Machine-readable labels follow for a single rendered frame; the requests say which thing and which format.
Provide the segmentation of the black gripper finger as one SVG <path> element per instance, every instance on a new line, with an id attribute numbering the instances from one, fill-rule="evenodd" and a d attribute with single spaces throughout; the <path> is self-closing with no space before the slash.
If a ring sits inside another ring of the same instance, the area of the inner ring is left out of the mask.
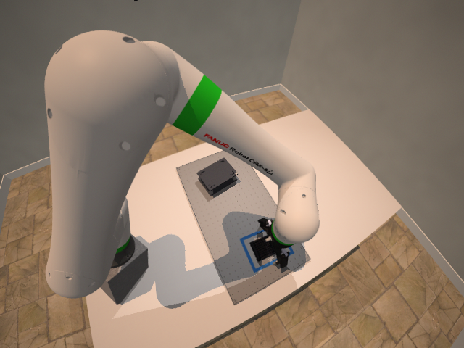
<path id="1" fill-rule="evenodd" d="M 277 260 L 273 262 L 273 264 L 280 264 L 281 268 L 286 267 L 288 264 L 288 258 L 290 253 L 287 252 L 285 249 L 280 250 L 276 247 L 274 247 L 274 250 L 276 251 Z"/>
<path id="2" fill-rule="evenodd" d="M 259 219 L 258 222 L 261 223 L 261 224 L 260 224 L 260 227 L 257 229 L 257 231 L 259 232 L 261 230 L 264 230 L 268 234 L 269 226 L 273 222 L 273 220 L 272 219 L 268 220 L 266 218 L 262 218 L 262 219 Z"/>

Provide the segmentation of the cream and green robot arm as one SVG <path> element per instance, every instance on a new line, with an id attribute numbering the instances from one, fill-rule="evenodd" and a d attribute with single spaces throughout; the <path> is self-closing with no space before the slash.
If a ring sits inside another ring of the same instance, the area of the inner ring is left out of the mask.
<path id="1" fill-rule="evenodd" d="M 61 297 L 94 293 L 110 268 L 133 256 L 126 196 L 167 123 L 278 186 L 266 242 L 285 249 L 318 232 L 314 167 L 166 45 L 110 30 L 81 33 L 54 53 L 44 88 L 52 187 L 46 281 Z"/>

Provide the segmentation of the blue tape rectangle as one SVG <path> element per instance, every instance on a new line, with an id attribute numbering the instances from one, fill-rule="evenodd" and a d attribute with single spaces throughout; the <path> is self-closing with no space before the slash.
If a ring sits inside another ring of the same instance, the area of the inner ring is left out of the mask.
<path id="1" fill-rule="evenodd" d="M 244 251 L 246 252 L 246 255 L 247 255 L 247 257 L 248 257 L 248 260 L 249 260 L 249 262 L 250 262 L 250 265 L 252 266 L 252 269 L 253 269 L 254 273 L 257 272 L 257 271 L 259 271 L 259 270 L 262 270 L 263 268 L 266 268 L 267 266 L 272 265 L 273 262 L 275 262 L 275 261 L 277 260 L 277 259 L 275 259 L 275 260 L 273 260 L 273 261 L 271 261 L 271 262 L 269 262 L 269 263 L 267 263 L 267 264 L 265 264 L 265 265 L 262 265 L 262 266 L 260 266 L 260 267 L 258 267 L 258 268 L 255 268 L 254 263 L 252 262 L 252 259 L 251 259 L 250 255 L 249 255 L 248 250 L 247 250 L 247 247 L 246 247 L 246 245 L 245 245 L 245 243 L 244 243 L 244 240 L 245 240 L 245 239 L 248 239 L 248 238 L 250 238 L 250 237 L 252 237 L 252 236 L 255 236 L 255 235 L 259 234 L 259 233 L 262 233 L 262 232 L 264 232 L 264 230 L 261 230 L 261 231 L 259 231 L 259 232 L 254 232 L 254 233 L 252 233 L 252 234 L 249 234 L 248 236 L 245 236 L 245 237 L 243 237 L 243 238 L 240 238 L 241 244 L 242 244 L 242 246 L 243 246 L 243 248 L 244 248 Z M 293 251 L 293 249 L 291 248 L 291 246 L 289 247 L 289 250 L 290 250 L 290 252 L 289 252 L 290 255 L 294 254 L 294 251 Z M 289 255 L 289 256 L 290 256 L 290 255 Z"/>

